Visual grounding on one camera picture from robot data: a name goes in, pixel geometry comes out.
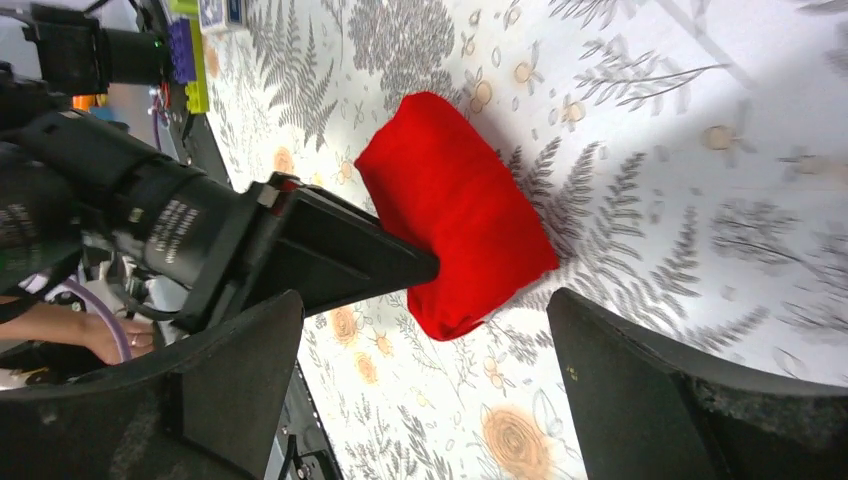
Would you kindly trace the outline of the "red underwear white trim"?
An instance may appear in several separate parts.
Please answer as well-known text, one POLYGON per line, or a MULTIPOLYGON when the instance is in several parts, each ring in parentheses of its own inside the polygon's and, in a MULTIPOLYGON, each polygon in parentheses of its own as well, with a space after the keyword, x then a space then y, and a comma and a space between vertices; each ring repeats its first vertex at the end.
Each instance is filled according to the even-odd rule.
POLYGON ((447 100, 406 96, 355 162, 385 230, 434 254, 407 291, 422 330, 451 341, 559 266, 511 171, 447 100))

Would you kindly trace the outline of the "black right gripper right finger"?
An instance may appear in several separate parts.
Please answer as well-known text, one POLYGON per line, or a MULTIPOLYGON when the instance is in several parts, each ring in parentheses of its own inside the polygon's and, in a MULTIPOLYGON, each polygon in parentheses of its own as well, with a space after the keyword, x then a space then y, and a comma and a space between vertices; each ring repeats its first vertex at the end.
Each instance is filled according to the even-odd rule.
POLYGON ((847 391, 733 363, 562 288, 547 307, 591 479, 843 479, 847 391))

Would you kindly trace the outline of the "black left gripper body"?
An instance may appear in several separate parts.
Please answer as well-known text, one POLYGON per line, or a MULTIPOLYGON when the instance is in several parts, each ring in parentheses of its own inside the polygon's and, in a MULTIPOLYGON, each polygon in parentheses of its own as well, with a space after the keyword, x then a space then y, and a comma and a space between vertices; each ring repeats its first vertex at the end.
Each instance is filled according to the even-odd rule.
POLYGON ((1 291, 39 273, 65 279, 103 243, 188 291, 171 314, 197 333, 287 291, 266 264, 278 191, 239 194, 110 123, 65 109, 1 128, 1 291))

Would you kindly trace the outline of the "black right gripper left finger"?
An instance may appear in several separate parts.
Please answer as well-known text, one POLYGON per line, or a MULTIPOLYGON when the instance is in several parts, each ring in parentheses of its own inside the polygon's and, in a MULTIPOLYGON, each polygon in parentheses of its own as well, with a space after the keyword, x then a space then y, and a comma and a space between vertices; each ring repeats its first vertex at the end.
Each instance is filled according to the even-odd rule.
POLYGON ((1 394, 5 479, 260 479, 303 325, 294 291, 74 383, 1 394))

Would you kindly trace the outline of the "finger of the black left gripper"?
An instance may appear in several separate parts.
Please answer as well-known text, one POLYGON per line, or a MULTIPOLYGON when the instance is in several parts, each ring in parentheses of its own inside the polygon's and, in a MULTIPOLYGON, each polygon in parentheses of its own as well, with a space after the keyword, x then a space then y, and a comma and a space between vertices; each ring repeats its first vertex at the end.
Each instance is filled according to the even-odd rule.
POLYGON ((385 231, 343 198, 292 176, 253 183, 238 204, 253 207, 236 258, 231 310, 278 294, 300 296, 312 316, 434 280, 440 263, 385 231))

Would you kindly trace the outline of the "person's hand in background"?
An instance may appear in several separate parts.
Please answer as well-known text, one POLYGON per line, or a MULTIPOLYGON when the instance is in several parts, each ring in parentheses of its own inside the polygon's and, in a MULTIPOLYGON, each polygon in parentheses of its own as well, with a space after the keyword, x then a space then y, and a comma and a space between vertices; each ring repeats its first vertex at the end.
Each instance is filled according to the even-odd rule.
POLYGON ((124 361, 119 340, 128 346, 129 358, 135 359, 154 350, 154 329, 151 323, 127 319, 118 320, 118 335, 96 315, 87 315, 82 327, 83 345, 107 365, 124 361))

